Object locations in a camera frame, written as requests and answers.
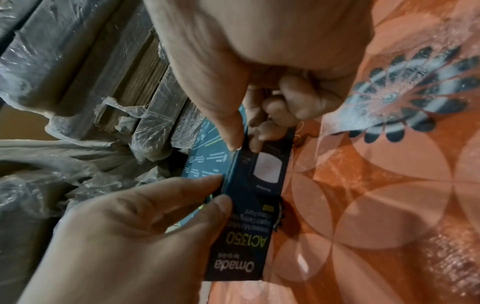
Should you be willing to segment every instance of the hand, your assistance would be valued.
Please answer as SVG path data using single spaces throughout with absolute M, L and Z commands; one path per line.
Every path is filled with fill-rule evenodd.
M 65 215 L 20 304 L 197 303 L 210 246 L 232 210 L 221 176 L 171 178 L 106 195 Z
M 371 0 L 144 2 L 178 82 L 231 150 L 242 101 L 254 152 L 337 109 L 374 33 Z

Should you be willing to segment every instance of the patterned tablecloth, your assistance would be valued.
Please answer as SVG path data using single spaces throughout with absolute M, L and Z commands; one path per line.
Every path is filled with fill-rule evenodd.
M 480 302 L 480 0 L 373 18 L 344 106 L 298 127 L 265 282 L 210 304 Z

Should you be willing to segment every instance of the product box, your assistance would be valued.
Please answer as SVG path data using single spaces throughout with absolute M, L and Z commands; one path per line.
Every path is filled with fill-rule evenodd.
M 245 120 L 244 109 L 240 111 Z M 228 223 L 211 247 L 205 280 L 262 279 L 272 231 L 281 217 L 281 192 L 294 135 L 292 128 L 283 139 L 265 143 L 259 154 L 250 151 L 246 136 L 242 149 L 231 152 L 214 124 L 204 121 L 182 176 L 222 174 L 223 185 L 214 196 L 227 194 L 233 201 Z

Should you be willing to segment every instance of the cardboard box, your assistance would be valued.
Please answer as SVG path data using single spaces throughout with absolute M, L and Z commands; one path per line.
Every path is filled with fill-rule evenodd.
M 204 121 L 182 176 L 222 174 L 223 185 L 214 196 L 223 193 L 233 200 L 230 219 L 211 247 L 205 280 L 262 279 L 272 231 L 281 217 L 281 192 L 294 135 L 295 128 L 289 129 L 283 139 L 265 143 L 259 154 L 250 151 L 246 136 L 242 149 L 230 152 L 213 123 Z

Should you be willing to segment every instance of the person's left hand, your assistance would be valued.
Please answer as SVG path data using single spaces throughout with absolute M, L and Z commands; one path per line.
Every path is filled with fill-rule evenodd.
M 26 303 L 197 303 L 210 246 L 232 211 L 221 176 L 171 178 L 69 211 L 19 300 Z

